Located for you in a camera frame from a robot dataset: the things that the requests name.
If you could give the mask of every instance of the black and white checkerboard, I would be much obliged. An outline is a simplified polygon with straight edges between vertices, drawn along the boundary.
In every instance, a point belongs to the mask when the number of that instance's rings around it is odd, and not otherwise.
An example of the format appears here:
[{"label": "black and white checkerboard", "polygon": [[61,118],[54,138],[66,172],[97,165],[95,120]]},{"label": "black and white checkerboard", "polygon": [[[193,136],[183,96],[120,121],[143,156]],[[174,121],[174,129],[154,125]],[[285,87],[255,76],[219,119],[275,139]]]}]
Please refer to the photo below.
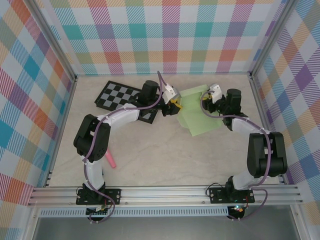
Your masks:
[{"label": "black and white checkerboard", "polygon": [[[108,81],[94,103],[98,108],[114,111],[118,108],[121,108],[129,100],[133,99],[134,96],[140,91],[141,89],[135,87],[127,86],[114,81]],[[156,115],[157,111],[148,113],[143,117],[139,117],[139,120],[152,124]]]}]

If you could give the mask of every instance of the pink object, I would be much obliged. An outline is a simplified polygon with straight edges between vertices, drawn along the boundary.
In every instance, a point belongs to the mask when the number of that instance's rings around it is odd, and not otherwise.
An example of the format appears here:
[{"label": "pink object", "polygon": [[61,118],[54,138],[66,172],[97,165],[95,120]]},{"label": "pink object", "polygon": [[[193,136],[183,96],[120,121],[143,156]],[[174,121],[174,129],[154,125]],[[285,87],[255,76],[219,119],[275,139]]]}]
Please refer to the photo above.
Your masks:
[{"label": "pink object", "polygon": [[114,169],[117,165],[116,165],[116,162],[115,162],[114,158],[112,157],[109,149],[106,150],[105,157],[108,160],[110,166]]}]

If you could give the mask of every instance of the plaid fabric backdrop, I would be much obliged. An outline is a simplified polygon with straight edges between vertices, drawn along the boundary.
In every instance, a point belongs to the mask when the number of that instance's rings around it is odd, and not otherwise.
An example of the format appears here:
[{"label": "plaid fabric backdrop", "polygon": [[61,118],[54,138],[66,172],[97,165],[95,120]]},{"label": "plaid fabric backdrop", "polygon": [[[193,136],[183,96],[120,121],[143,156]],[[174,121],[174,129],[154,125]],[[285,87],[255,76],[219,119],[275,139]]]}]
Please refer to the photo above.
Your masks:
[{"label": "plaid fabric backdrop", "polygon": [[287,176],[320,236],[320,1],[300,0],[257,75],[272,130],[285,137]]},{"label": "plaid fabric backdrop", "polygon": [[0,239],[14,240],[48,169],[72,82],[23,0],[0,6]]},{"label": "plaid fabric backdrop", "polygon": [[37,0],[86,75],[247,72],[285,1]]}]

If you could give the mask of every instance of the marble surface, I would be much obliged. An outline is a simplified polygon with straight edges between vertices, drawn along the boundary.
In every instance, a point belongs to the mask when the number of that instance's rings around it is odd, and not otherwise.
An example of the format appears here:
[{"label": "marble surface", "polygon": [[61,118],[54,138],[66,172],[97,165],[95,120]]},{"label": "marble surface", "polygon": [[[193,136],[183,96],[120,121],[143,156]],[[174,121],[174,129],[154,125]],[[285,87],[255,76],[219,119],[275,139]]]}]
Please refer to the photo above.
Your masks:
[{"label": "marble surface", "polygon": [[[217,83],[227,89],[242,91],[242,111],[261,126],[256,103],[246,75],[236,74],[164,74],[164,80],[178,90]],[[122,75],[80,77],[66,122],[61,145],[50,180],[51,187],[81,186],[84,167],[73,141],[85,115],[108,111],[94,101],[108,81],[141,88],[146,80],[158,81],[157,75]],[[247,168],[248,142],[224,125],[192,137],[176,116],[159,112],[153,122],[131,122],[109,139],[109,150],[117,164],[112,169],[103,161],[107,186],[169,186],[224,184]],[[277,178],[268,183],[278,183]]]}]

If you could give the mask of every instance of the green cloth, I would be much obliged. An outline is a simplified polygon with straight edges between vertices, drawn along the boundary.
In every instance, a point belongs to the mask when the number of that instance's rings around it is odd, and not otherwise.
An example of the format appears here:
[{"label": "green cloth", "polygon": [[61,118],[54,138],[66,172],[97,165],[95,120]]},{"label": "green cloth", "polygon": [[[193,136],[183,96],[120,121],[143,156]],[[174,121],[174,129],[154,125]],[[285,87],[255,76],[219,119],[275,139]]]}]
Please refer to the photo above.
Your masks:
[{"label": "green cloth", "polygon": [[201,85],[180,92],[179,104],[183,108],[180,110],[177,119],[182,127],[190,130],[193,137],[216,129],[222,124],[221,119],[213,119],[202,112],[200,97],[207,90],[207,85]]}]

